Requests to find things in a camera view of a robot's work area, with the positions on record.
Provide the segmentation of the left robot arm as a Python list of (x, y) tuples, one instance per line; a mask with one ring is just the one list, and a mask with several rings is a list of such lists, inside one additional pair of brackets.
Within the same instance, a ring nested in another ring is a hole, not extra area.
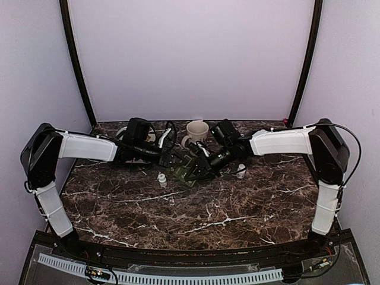
[(24, 189), (34, 195), (40, 213), (61, 240), (60, 248), (71, 259), (84, 253), (83, 244), (70, 236), (74, 227), (64, 209), (56, 187), (56, 168), (60, 160), (94, 160), (111, 164), (143, 161), (169, 167), (177, 139), (174, 122), (168, 121), (161, 135), (153, 140), (156, 130), (152, 122), (131, 118), (115, 137), (67, 131), (42, 123), (20, 154), (26, 174)]

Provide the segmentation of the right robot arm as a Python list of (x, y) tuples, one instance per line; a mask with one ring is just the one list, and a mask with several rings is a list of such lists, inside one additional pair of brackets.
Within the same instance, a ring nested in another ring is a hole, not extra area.
[(328, 119), (318, 123), (290, 129), (259, 129), (241, 134), (225, 119), (211, 129), (211, 134), (221, 149), (211, 154), (195, 145), (196, 154), (185, 181), (212, 180), (221, 175), (229, 163), (245, 157), (267, 154), (305, 154), (312, 156), (318, 185), (315, 217), (311, 225), (313, 235), (303, 245), (303, 253), (315, 258), (326, 247), (327, 235), (339, 211), (343, 194), (344, 176), (350, 151), (336, 126)]

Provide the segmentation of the green weekly pill organizer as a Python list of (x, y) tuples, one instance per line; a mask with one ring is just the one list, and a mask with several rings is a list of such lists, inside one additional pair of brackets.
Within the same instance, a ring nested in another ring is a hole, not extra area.
[(194, 160), (193, 157), (189, 156), (189, 155), (184, 155), (184, 158), (185, 160), (183, 161), (184, 162), (184, 165), (181, 165), (181, 166), (176, 166), (175, 169), (174, 169), (174, 177), (176, 177), (179, 181), (181, 181), (182, 183), (184, 183), (186, 186), (188, 187), (193, 187), (194, 184), (196, 183), (195, 180), (185, 180), (185, 176), (189, 173), (190, 169), (191, 169), (191, 164), (192, 164), (192, 161)]

